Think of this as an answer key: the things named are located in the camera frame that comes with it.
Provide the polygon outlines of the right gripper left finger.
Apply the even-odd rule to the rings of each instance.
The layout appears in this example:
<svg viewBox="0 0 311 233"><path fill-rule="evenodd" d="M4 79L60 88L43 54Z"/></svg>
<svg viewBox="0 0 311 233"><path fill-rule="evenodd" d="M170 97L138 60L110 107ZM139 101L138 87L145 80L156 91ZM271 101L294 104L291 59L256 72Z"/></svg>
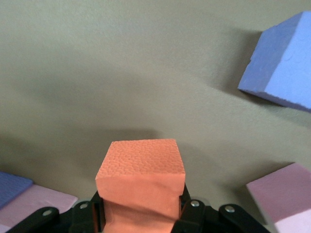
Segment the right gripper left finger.
<svg viewBox="0 0 311 233"><path fill-rule="evenodd" d="M101 233L105 226L104 202L98 193L60 213L43 207L14 226L16 233Z"/></svg>

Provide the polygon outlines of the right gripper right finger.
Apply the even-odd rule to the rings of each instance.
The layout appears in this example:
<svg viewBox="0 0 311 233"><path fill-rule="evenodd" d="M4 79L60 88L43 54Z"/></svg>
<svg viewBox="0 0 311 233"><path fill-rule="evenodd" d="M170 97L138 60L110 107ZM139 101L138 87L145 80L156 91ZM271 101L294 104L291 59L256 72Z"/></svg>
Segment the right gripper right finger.
<svg viewBox="0 0 311 233"><path fill-rule="evenodd" d="M192 199L184 187L181 215L172 233L269 233L262 224L236 204L225 204L218 210Z"/></svg>

